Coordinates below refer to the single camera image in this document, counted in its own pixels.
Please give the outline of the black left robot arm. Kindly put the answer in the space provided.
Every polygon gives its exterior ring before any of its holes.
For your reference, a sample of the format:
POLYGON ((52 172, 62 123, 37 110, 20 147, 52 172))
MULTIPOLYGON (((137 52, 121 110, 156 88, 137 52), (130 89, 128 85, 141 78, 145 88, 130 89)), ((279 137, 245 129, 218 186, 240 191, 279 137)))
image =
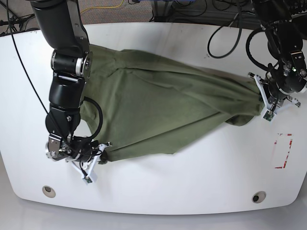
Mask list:
POLYGON ((252 5, 260 28, 248 36, 246 54, 254 65, 271 75, 262 81, 267 96, 276 102, 283 101, 292 93, 302 92, 307 85, 303 39, 286 1, 254 0, 252 5), (260 32, 266 34, 268 50, 277 60, 275 65, 259 63, 250 52, 251 39, 260 32))

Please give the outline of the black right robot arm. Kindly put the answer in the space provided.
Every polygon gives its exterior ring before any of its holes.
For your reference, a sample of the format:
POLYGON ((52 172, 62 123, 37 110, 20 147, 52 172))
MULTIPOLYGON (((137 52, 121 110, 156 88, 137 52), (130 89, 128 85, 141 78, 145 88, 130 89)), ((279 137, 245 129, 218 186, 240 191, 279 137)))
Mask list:
POLYGON ((93 53, 78 1, 32 0, 30 4, 44 38, 54 49, 49 112, 45 119, 49 132, 48 156, 55 161, 70 159, 79 163, 90 162, 97 156, 101 163, 107 163, 107 153, 100 150, 98 141, 94 140, 103 124, 101 107, 84 95, 93 53), (81 121, 83 102, 91 103, 99 116, 98 126, 89 137, 74 135, 81 121))

